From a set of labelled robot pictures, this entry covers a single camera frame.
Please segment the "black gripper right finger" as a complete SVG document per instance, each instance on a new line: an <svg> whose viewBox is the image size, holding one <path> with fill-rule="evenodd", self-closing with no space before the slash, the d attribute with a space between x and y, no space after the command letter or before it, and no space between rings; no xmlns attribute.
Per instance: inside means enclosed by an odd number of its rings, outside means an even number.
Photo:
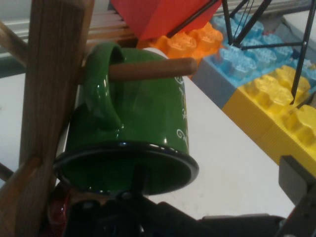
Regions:
<svg viewBox="0 0 316 237"><path fill-rule="evenodd" d="M277 237L314 237L316 235L316 178L294 157L282 156L278 183L295 205Z"/></svg>

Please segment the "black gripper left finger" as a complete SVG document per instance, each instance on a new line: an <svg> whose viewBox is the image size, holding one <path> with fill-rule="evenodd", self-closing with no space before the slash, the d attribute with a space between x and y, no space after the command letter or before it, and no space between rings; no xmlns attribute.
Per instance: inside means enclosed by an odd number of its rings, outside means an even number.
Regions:
<svg viewBox="0 0 316 237"><path fill-rule="evenodd" d="M168 203L155 204L143 193L150 174L134 168L131 186L101 204L88 199L74 204L65 237L215 237L217 233Z"/></svg>

